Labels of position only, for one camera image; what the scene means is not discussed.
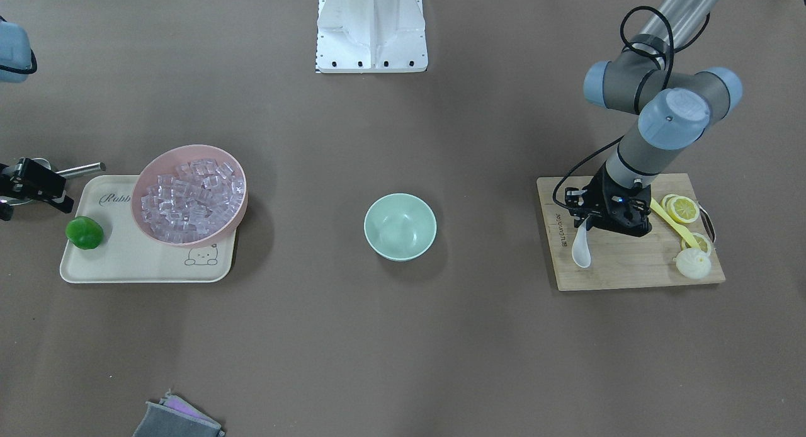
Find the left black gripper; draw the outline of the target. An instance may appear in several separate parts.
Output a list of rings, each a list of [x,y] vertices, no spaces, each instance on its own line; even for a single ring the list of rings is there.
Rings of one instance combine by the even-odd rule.
[[[652,230],[651,199],[651,186],[643,179],[633,177],[627,187],[621,186],[605,165],[585,187],[564,188],[564,205],[574,217],[576,229],[586,229],[586,217],[590,216],[588,229],[596,227],[637,238]]]

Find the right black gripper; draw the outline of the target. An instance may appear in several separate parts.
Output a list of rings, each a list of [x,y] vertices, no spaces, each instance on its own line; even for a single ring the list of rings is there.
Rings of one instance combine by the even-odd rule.
[[[1,164],[1,195],[17,200],[42,201],[63,213],[72,213],[74,201],[66,195],[67,179],[23,157],[16,164]]]

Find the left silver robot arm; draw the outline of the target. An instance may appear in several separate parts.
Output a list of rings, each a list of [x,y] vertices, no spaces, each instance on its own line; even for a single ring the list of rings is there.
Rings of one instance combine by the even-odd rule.
[[[586,186],[565,188],[559,205],[573,216],[575,228],[648,234],[652,183],[742,99],[742,81],[725,67],[673,71],[677,54],[700,37],[717,1],[646,6],[650,20],[633,37],[622,37],[619,56],[588,70],[582,84],[587,101],[637,115],[637,121],[613,143],[613,153]]]

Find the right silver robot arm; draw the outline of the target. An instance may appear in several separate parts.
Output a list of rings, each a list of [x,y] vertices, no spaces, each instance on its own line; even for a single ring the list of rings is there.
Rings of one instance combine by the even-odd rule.
[[[2,82],[22,83],[37,70],[37,56],[26,30],[2,18]],[[1,164],[2,196],[18,201],[40,201],[62,213],[71,213],[74,201],[66,195],[66,181],[51,167],[29,157],[21,157],[12,164]]]

